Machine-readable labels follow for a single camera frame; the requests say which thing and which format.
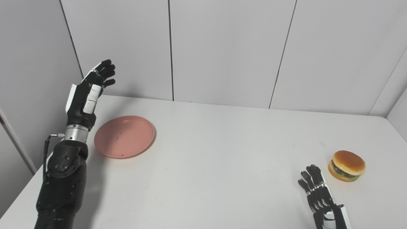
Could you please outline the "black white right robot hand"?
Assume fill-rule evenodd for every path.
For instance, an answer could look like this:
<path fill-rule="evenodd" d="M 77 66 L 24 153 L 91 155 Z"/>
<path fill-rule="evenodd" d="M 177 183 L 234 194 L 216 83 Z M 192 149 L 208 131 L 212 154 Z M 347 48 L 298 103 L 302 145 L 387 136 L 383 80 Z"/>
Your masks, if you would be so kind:
<path fill-rule="evenodd" d="M 306 193 L 316 228 L 351 229 L 345 206 L 334 202 L 320 168 L 310 165 L 300 174 L 302 178 L 298 180 L 298 184 Z"/>

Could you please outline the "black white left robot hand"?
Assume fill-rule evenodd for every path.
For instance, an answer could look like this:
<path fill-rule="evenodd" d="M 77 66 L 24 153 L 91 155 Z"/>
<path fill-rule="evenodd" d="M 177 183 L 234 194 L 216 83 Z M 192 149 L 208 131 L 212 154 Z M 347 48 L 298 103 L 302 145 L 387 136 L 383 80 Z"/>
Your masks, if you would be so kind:
<path fill-rule="evenodd" d="M 93 67 L 80 84 L 73 84 L 66 104 L 67 126 L 80 125 L 90 131 L 96 122 L 94 110 L 104 89 L 116 83 L 116 67 L 110 59 Z"/>

